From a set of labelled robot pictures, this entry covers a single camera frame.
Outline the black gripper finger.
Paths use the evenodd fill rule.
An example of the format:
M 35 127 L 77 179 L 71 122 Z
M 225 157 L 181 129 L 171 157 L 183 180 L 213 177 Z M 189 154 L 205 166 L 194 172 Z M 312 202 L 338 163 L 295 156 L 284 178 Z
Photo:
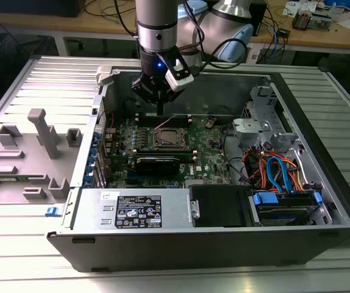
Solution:
M 171 89 L 160 92 L 160 114 L 161 115 L 163 115 L 163 112 L 164 112 L 164 105 L 168 102 L 173 102 L 181 93 L 182 91 L 174 92 Z
M 134 80 L 131 89 L 145 102 L 155 104 L 157 115 L 161 114 L 160 88 L 155 77 L 141 74 Z

